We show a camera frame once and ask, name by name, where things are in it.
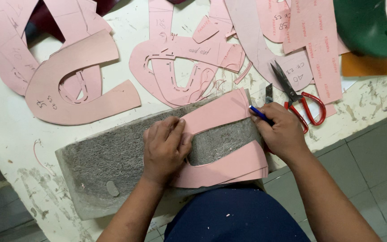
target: pen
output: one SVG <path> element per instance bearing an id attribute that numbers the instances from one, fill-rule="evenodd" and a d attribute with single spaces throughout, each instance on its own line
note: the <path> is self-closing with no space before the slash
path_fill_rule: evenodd
<path id="1" fill-rule="evenodd" d="M 266 116 L 261 113 L 259 110 L 257 110 L 255 107 L 253 107 L 252 105 L 249 106 L 249 108 L 256 113 L 256 115 L 260 118 L 262 118 L 265 122 L 267 122 L 269 125 L 273 126 L 274 125 L 274 122 L 269 120 L 268 118 L 266 118 Z"/>

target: person's right hand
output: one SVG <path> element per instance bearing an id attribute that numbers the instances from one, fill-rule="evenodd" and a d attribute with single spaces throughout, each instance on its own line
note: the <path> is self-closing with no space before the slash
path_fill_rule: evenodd
<path id="1" fill-rule="evenodd" d="M 276 156 L 289 165 L 300 156 L 311 155 L 304 140 L 301 123 L 295 114 L 290 113 L 276 102 L 265 104 L 258 110 L 274 122 L 274 125 L 270 126 L 249 109 L 252 114 L 250 118 L 258 128 L 268 148 Z"/>

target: navy blue pants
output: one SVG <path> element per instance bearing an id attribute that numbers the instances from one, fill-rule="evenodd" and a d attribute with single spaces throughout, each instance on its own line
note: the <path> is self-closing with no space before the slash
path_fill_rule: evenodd
<path id="1" fill-rule="evenodd" d="M 197 195 L 165 230 L 166 242 L 307 241 L 292 216 L 254 185 Z"/>

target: small gray object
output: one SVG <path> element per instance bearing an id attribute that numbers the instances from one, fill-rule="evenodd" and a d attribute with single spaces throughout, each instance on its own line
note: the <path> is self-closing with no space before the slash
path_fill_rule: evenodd
<path id="1" fill-rule="evenodd" d="M 117 197 L 120 194 L 119 190 L 117 189 L 113 181 L 107 182 L 107 191 L 108 193 L 110 193 L 110 195 L 114 197 Z"/>

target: white table surface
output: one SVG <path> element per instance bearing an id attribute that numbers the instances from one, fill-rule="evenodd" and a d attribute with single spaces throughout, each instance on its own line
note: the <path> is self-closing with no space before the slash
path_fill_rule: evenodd
<path id="1" fill-rule="evenodd" d="M 208 13 L 210 3 L 209 0 L 188 0 L 187 3 L 174 8 L 172 32 L 190 37 L 202 17 Z M 120 58 L 118 62 L 112 62 L 110 65 L 101 65 L 103 92 L 129 79 L 140 95 L 141 107 L 92 124 L 80 126 L 50 124 L 35 118 L 27 107 L 24 97 L 11 91 L 0 78 L 0 169 L 19 194 L 26 208 L 30 211 L 34 208 L 37 212 L 35 219 L 50 241 L 94 241 L 111 219 L 111 216 L 87 221 L 79 219 L 56 160 L 55 150 L 97 132 L 169 109 L 148 93 L 128 68 L 129 56 L 134 46 L 149 38 L 148 2 L 132 0 L 125 4 L 119 3 L 117 7 L 123 7 L 104 17 L 113 28 L 113 38 L 119 49 Z M 237 43 L 238 40 L 231 38 L 229 42 Z M 268 40 L 267 43 L 276 54 L 281 52 L 281 45 Z M 61 45 L 53 37 L 48 37 L 32 47 L 31 52 L 41 62 Z M 178 82 L 186 83 L 193 63 L 189 60 L 177 59 L 176 65 Z M 219 71 L 216 75 L 217 79 L 227 80 L 221 85 L 222 91 L 227 92 L 240 87 L 249 88 L 256 105 L 263 105 L 265 87 L 268 83 L 255 68 L 251 68 L 240 84 L 235 85 L 232 80 L 239 74 L 241 72 L 234 74 L 225 71 L 225 74 L 222 74 Z M 310 125 L 310 131 L 305 137 L 312 151 L 329 146 L 387 117 L 387 76 L 352 80 L 358 81 L 336 103 L 337 114 L 327 118 L 318 127 Z M 304 91 L 316 95 L 313 85 L 309 85 Z M 282 103 L 286 99 L 285 94 L 274 89 L 276 102 Z M 33 153 L 36 140 L 40 141 L 36 145 L 38 159 L 50 168 L 56 174 L 55 176 L 36 161 Z M 285 166 L 275 156 L 271 156 L 268 162 L 272 170 Z M 162 226 L 171 218 L 171 215 L 160 213 L 153 219 L 150 228 Z"/>

